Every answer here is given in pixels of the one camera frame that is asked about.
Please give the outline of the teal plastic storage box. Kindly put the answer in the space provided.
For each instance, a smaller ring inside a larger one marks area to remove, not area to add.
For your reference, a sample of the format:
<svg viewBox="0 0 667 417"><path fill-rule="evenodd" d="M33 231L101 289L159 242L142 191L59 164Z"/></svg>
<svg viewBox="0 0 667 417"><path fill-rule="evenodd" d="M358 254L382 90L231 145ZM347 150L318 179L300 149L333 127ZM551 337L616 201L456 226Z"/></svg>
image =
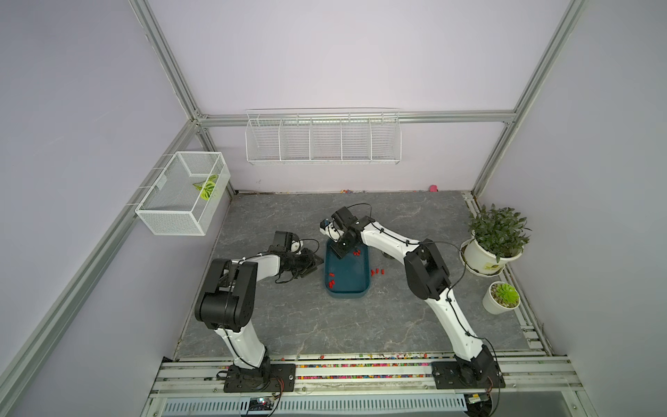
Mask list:
<svg viewBox="0 0 667 417"><path fill-rule="evenodd" d="M339 259L331 248L332 243L334 242L327 242L324 261L325 290L333 298L355 299L363 297L368 293L371 285L368 247L361 243L343 259ZM361 256L354 256L354 251L360 251ZM330 277L328 273L334 273L335 277ZM335 286L328 288L328 282L331 280L335 280Z"/></svg>

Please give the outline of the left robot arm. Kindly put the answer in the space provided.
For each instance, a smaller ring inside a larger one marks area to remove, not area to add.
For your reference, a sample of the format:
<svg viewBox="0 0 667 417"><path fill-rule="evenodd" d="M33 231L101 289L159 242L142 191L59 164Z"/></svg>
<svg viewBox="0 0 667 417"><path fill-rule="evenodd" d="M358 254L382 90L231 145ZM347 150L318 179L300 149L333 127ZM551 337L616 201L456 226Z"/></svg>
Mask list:
<svg viewBox="0 0 667 417"><path fill-rule="evenodd" d="M251 322L257 283L279 278L285 272L294 279L316 271L323 259L292 232L277 231L265 252L238 259L210 262L196 297L196 321L215 331L234 356L231 371L264 379L269 377L267 348Z"/></svg>

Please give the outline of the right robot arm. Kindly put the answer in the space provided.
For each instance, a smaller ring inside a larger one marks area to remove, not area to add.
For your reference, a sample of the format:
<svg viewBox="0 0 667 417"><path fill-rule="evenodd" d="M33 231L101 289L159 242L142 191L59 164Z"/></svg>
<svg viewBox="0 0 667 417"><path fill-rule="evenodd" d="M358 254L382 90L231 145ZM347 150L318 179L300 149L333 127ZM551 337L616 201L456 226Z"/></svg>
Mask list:
<svg viewBox="0 0 667 417"><path fill-rule="evenodd" d="M340 258L362 243L403 265L408 288L434 311L446 332L464 385L472 387L500 376L494 349L474 333L456 300L449 269L436 242L399 235L371 216L356 217L348 207L323 220L320 231Z"/></svg>

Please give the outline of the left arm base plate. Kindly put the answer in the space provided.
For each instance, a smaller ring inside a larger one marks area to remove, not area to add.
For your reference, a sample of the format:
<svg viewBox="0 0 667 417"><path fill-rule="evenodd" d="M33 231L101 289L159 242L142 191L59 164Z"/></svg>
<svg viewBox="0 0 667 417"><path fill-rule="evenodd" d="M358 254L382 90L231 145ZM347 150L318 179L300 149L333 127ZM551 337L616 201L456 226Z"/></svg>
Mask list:
<svg viewBox="0 0 667 417"><path fill-rule="evenodd" d="M293 392L296 382L294 364L269 364L259 369L231 365L225 373L225 393Z"/></svg>

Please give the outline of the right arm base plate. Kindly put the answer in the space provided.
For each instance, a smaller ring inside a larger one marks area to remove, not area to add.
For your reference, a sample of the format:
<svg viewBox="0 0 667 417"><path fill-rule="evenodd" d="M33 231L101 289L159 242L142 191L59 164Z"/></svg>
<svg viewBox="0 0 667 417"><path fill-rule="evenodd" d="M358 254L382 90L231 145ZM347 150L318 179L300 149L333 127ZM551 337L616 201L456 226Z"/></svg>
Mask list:
<svg viewBox="0 0 667 417"><path fill-rule="evenodd" d="M505 379L495 361L481 367L456 361L435 361L431 364L436 389L504 389Z"/></svg>

